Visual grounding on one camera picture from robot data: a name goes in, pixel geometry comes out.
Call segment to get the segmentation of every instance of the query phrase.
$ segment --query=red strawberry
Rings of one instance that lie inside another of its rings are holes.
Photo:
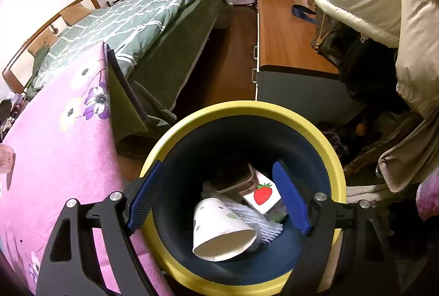
[[[255,202],[258,205],[264,204],[267,202],[273,193],[273,190],[271,189],[271,184],[260,184],[258,188],[255,191],[255,194],[253,197],[255,198]]]

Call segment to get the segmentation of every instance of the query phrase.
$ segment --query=white down jacket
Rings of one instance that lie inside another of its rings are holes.
[[[439,107],[439,0],[315,0],[328,15],[399,47],[396,90],[424,118]]]

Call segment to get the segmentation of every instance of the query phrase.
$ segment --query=purple cloth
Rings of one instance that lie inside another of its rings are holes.
[[[123,189],[110,121],[106,52],[99,43],[74,60],[28,104],[4,140],[14,149],[15,165],[0,175],[0,246],[33,293],[66,201],[98,202]],[[94,237],[106,286],[118,292],[101,231],[94,230]],[[142,234],[137,231],[131,241],[158,294],[172,295]]]
[[[422,219],[439,216],[439,167],[419,185],[416,206]]]

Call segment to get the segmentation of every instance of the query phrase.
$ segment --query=drawer handle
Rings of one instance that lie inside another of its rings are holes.
[[[256,68],[253,68],[252,69],[252,82],[255,84],[258,83],[258,82],[256,82],[257,77],[258,77],[258,70]]]

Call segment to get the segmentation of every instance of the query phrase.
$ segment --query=white paper cup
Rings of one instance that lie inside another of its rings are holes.
[[[256,231],[218,198],[207,198],[195,207],[194,248],[201,259],[222,261],[244,252]]]

